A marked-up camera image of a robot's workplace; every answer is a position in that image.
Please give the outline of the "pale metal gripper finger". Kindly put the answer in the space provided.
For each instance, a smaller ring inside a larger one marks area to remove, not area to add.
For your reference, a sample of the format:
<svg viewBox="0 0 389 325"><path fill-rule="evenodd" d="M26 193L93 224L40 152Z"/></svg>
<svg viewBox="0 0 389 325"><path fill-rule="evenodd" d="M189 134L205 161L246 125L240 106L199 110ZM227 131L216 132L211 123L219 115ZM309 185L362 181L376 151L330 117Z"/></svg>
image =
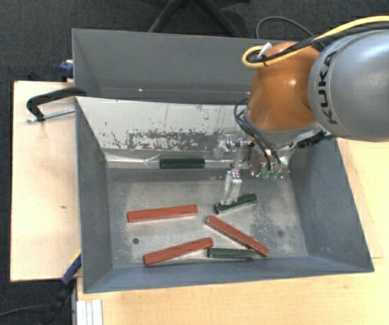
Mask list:
<svg viewBox="0 0 389 325"><path fill-rule="evenodd" d="M242 185L241 175L238 171L233 171L231 176L231 200L235 202L239 197L240 188Z"/></svg>
<svg viewBox="0 0 389 325"><path fill-rule="evenodd" d="M225 184L221 204L228 205L233 202L233 171L228 170L225 176Z"/></svg>

